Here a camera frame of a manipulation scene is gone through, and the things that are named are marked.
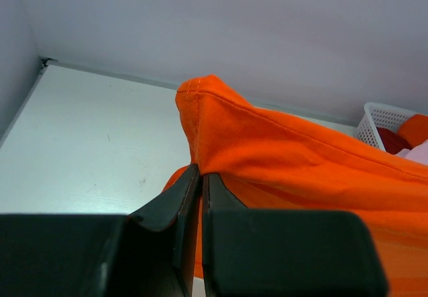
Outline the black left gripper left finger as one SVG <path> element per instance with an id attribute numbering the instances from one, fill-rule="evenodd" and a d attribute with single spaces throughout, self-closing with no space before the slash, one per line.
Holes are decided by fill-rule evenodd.
<path id="1" fill-rule="evenodd" d="M 2 296 L 190 296 L 200 174 L 129 215 L 3 214 Z"/>

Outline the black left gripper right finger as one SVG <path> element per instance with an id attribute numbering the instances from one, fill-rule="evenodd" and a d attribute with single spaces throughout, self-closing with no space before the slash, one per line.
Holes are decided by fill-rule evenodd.
<path id="1" fill-rule="evenodd" d="M 208 296 L 386 296 L 370 232 L 347 211 L 251 209 L 218 174 L 203 178 Z"/>

